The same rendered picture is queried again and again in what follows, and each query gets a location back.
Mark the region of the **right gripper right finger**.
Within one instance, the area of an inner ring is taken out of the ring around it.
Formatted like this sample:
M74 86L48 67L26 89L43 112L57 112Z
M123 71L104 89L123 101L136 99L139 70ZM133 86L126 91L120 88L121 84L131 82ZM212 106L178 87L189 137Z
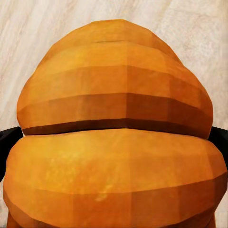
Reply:
M208 141L212 142L222 153L228 170L228 130L212 126Z

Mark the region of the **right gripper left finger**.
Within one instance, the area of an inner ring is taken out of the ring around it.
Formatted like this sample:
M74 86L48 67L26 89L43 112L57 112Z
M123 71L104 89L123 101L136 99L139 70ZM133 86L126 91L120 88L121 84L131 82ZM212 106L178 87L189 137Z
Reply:
M23 138L24 134L20 126L0 132L0 182L5 176L6 160L11 148Z

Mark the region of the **pumpkin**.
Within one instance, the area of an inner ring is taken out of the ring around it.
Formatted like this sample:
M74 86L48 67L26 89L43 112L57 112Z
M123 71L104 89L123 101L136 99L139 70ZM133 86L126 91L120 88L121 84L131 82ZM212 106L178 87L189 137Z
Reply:
M171 47L124 19L52 45L17 103L7 228L216 228L227 191L208 92Z

